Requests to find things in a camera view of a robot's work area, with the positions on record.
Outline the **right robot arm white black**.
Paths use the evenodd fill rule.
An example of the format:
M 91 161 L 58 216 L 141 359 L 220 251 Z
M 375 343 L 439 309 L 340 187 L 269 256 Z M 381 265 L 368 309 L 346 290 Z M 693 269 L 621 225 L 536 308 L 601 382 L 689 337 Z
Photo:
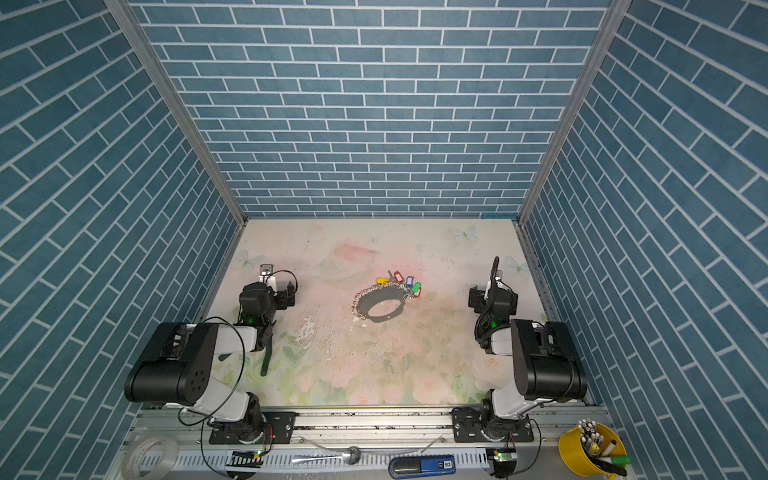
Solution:
M 582 400 L 588 390 L 568 326 L 516 319 L 517 302 L 517 293 L 495 283 L 468 292 L 468 306 L 478 314 L 475 341 L 487 354 L 512 360 L 512 381 L 489 390 L 481 404 L 480 425 L 492 439 L 524 427 L 534 408 Z

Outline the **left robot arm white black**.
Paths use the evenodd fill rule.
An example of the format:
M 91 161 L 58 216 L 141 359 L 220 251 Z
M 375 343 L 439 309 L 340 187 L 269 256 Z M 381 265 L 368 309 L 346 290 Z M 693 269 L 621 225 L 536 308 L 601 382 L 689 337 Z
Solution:
M 128 374 L 124 395 L 134 403 L 176 403 L 209 421 L 213 428 L 252 443 L 263 435 L 266 418 L 256 394 L 228 387 L 211 376 L 213 361 L 240 353 L 264 354 L 261 374 L 268 373 L 273 351 L 275 315 L 295 305 L 296 280 L 277 288 L 276 274 L 263 272 L 239 295 L 235 323 L 210 317 L 197 324 L 160 324 Z

